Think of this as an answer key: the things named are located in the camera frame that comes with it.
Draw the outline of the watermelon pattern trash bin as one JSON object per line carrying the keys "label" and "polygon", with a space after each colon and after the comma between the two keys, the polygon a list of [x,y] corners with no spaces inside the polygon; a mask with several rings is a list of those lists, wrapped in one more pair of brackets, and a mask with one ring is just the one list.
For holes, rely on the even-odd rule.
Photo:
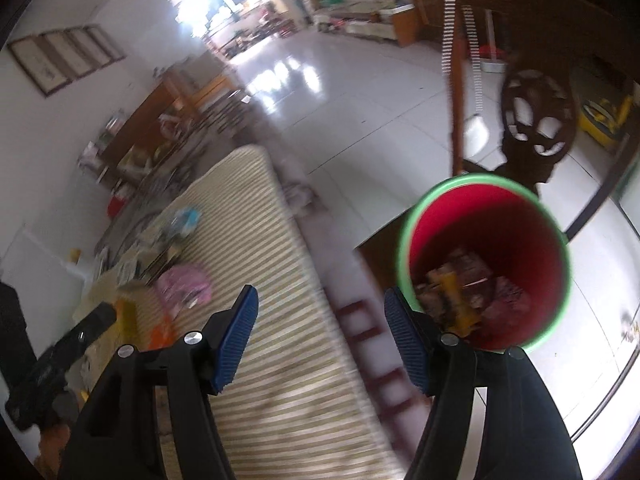
{"label": "watermelon pattern trash bin", "polygon": [[564,320],[573,281],[567,239],[523,185],[495,174],[462,174],[420,198],[405,218],[396,256],[397,285],[411,309],[420,309],[416,280],[456,249],[479,256],[532,302],[512,326],[472,334],[480,348],[529,349]]}

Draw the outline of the long tv cabinet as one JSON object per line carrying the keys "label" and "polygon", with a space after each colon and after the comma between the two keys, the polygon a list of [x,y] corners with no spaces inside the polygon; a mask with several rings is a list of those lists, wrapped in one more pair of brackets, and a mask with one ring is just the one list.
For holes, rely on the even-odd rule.
{"label": "long tv cabinet", "polygon": [[391,41],[408,47],[420,39],[422,24],[413,4],[382,6],[376,2],[352,2],[314,12],[318,32]]}

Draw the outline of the orange plastic wrapper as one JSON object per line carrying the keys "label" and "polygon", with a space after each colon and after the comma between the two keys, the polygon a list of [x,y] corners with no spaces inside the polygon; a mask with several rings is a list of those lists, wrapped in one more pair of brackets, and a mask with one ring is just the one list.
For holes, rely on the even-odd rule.
{"label": "orange plastic wrapper", "polygon": [[168,348],[176,341],[176,332],[174,323],[170,318],[164,318],[156,324],[150,333],[148,350],[160,350]]}

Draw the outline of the red plastic basin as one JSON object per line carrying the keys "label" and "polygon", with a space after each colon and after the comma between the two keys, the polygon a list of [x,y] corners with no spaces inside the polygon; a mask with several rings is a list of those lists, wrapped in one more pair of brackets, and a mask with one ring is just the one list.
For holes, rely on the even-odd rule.
{"label": "red plastic basin", "polygon": [[107,205],[107,217],[114,220],[127,205],[127,201],[124,198],[113,195]]}

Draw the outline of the striped yellow white tablecloth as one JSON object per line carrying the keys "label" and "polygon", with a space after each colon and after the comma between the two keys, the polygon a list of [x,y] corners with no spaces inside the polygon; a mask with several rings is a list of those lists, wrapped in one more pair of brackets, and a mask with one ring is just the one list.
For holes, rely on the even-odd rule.
{"label": "striped yellow white tablecloth", "polygon": [[322,292],[267,152],[238,148],[160,214],[201,218],[183,258],[213,284],[177,334],[202,328],[241,289],[258,292],[256,324],[231,385],[210,401],[240,479],[399,479],[404,474]]}

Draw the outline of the patterned grey floor rug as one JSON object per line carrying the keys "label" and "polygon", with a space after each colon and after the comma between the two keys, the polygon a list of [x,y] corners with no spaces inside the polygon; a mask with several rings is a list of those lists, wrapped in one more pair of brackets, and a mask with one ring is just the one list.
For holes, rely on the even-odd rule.
{"label": "patterned grey floor rug", "polygon": [[401,465],[408,467],[431,400],[410,382],[384,318],[382,292],[334,215],[294,162],[275,162],[273,168],[375,418]]}

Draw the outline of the pink foil wrapper right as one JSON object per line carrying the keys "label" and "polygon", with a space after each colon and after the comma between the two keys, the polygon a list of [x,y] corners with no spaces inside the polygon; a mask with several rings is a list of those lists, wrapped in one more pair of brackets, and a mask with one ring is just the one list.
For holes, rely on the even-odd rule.
{"label": "pink foil wrapper right", "polygon": [[172,266],[154,283],[160,304],[167,311],[192,309],[212,300],[213,286],[206,272],[191,263]]}

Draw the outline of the dark carved wooden chair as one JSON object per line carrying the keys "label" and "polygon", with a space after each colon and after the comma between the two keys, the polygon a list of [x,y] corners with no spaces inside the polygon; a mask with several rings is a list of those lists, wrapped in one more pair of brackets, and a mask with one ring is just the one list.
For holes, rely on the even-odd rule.
{"label": "dark carved wooden chair", "polygon": [[536,192],[570,151],[578,131],[570,73],[598,58],[637,81],[639,35],[585,0],[445,0],[442,69],[449,82],[454,174],[486,170],[464,152],[469,127],[463,117],[465,55],[472,58],[474,84],[482,84],[475,9],[501,15],[510,42],[499,100],[500,150],[506,160],[494,173]]}

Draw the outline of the teal white crumpled wrapper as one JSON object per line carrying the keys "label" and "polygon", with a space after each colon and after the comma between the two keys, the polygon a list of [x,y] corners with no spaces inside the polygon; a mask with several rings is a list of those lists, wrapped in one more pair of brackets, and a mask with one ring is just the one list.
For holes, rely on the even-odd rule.
{"label": "teal white crumpled wrapper", "polygon": [[175,212],[168,222],[165,233],[169,238],[186,238],[194,233],[201,219],[201,211],[186,207]]}

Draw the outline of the framed wall pictures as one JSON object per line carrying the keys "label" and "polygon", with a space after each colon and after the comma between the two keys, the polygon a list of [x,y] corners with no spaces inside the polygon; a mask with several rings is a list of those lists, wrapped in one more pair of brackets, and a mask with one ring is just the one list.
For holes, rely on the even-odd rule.
{"label": "framed wall pictures", "polygon": [[6,46],[45,98],[126,58],[122,47],[98,24],[52,29],[14,39]]}

